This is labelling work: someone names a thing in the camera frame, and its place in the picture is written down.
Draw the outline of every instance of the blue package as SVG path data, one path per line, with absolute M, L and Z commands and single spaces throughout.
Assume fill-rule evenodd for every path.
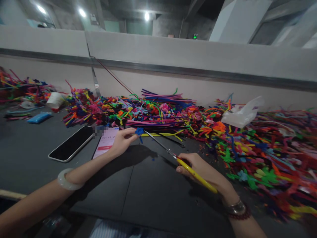
M 39 114 L 37 114 L 36 116 L 30 118 L 29 120 L 27 120 L 28 123 L 34 123 L 34 124 L 39 124 L 42 121 L 44 121 L 45 119 L 49 118 L 52 115 L 51 112 L 41 112 Z

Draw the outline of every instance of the bracelet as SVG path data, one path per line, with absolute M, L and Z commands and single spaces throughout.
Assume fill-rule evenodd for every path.
M 230 218 L 237 220 L 245 220 L 251 216 L 251 211 L 249 207 L 239 200 L 236 204 L 232 206 L 225 207 L 227 214 Z
M 82 186 L 84 186 L 84 183 L 83 184 L 73 184 L 73 183 L 70 183 L 66 180 L 65 174 L 72 171 L 72 170 L 73 169 L 65 169 L 62 172 L 60 172 L 58 177 L 57 177 L 57 181 L 60 184 L 60 186 L 66 190 L 69 190 L 69 191 L 75 191 L 75 190 L 82 188 Z

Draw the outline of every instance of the white jade bangle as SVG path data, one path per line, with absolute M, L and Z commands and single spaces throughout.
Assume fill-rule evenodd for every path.
M 57 177 L 57 181 L 62 186 L 62 188 L 69 190 L 69 191 L 75 191 L 75 190 L 80 189 L 82 186 L 84 186 L 84 183 L 83 184 L 73 184 L 73 183 L 70 183 L 66 180 L 65 174 L 72 171 L 72 170 L 73 169 L 65 169 L 62 172 L 60 172 L 58 177 Z

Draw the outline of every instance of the colorful pipe cleaner pile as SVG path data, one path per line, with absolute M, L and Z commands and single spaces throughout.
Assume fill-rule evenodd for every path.
M 317 216 L 317 115 L 311 109 L 258 113 L 239 129 L 223 124 L 221 118 L 243 105 L 217 100 L 206 109 L 176 92 L 158 95 L 143 89 L 142 99 L 95 98 L 88 90 L 72 89 L 64 123 L 143 127 L 157 136 L 201 141 L 224 161 L 228 178 L 260 195 L 269 213 L 281 220 L 298 219 L 302 213 Z
M 12 75 L 0 67 L 0 103 L 27 101 L 32 107 L 28 111 L 32 111 L 44 107 L 51 92 L 57 91 L 51 84 L 37 79 L 31 80 L 29 77 L 21 80 L 12 70 L 10 71 Z

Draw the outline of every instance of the smartphone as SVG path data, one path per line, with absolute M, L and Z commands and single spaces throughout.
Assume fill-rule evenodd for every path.
M 48 157 L 63 163 L 70 161 L 90 141 L 92 133 L 93 129 L 90 126 L 80 128 L 75 134 L 53 150 Z

